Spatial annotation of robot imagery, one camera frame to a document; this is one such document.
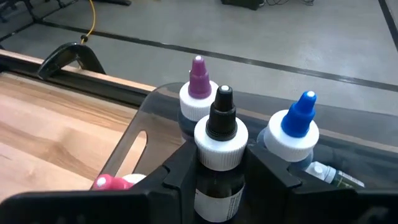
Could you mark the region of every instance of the magenta dropper cap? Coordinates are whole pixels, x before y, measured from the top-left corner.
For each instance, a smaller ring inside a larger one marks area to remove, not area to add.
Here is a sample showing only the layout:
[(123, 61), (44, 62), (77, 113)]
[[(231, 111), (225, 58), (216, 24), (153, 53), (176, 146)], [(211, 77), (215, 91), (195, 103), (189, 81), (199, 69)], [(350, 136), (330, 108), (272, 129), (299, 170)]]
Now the magenta dropper cap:
[(196, 56), (192, 60), (188, 94), (196, 99), (204, 99), (211, 94), (209, 73), (206, 69), (205, 59), (202, 56)]

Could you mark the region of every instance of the bottle label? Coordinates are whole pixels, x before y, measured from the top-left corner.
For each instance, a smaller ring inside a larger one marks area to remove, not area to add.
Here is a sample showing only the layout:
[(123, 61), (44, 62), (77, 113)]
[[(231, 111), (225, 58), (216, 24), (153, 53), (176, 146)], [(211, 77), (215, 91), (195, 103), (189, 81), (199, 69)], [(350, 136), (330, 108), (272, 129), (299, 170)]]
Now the bottle label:
[(332, 185), (336, 187), (346, 187), (346, 188), (358, 188), (358, 187), (365, 187), (365, 184), (358, 179), (342, 172), (338, 171), (335, 175), (335, 178), (331, 181)]
[(220, 223), (225, 222), (236, 214), (241, 201), (242, 189), (226, 198), (209, 197), (198, 189), (195, 196), (195, 211), (206, 221)]

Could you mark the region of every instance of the yellow cable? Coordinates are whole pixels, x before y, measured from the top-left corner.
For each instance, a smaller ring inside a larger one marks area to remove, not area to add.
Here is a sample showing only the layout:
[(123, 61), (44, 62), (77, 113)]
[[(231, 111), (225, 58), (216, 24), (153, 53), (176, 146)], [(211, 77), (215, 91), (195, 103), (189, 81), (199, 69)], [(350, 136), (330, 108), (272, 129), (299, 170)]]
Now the yellow cable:
[[(89, 1), (90, 1), (91, 9), (92, 9), (92, 11), (93, 11), (93, 24), (91, 25), (90, 31), (88, 31), (88, 33), (86, 34), (86, 37), (88, 37), (88, 36), (93, 32), (94, 27), (95, 27), (95, 20), (96, 20), (96, 17), (95, 17), (95, 8), (94, 8), (93, 0), (89, 0)], [(84, 38), (81, 38), (81, 44), (84, 44), (86, 41), (85, 41)]]

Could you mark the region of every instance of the black dropper cap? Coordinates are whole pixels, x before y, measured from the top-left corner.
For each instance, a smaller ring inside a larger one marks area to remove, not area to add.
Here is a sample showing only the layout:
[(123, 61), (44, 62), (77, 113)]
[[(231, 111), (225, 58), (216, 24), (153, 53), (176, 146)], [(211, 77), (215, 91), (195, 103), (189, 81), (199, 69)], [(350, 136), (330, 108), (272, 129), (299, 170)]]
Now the black dropper cap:
[(218, 87), (216, 99), (210, 106), (209, 120), (206, 123), (207, 135), (217, 141), (228, 141), (236, 135), (236, 107), (230, 86)]

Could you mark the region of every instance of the blue dropper cap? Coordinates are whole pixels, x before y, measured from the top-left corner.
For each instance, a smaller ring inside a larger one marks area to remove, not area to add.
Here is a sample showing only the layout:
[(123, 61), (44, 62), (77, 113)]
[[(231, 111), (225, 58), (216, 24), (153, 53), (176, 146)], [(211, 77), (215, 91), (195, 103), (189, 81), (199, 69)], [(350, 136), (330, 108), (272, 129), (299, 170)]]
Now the blue dropper cap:
[(293, 103), (289, 112), (282, 120), (282, 130), (294, 138), (302, 138), (310, 129), (310, 123), (315, 116), (317, 96), (313, 91), (306, 91), (300, 99)]

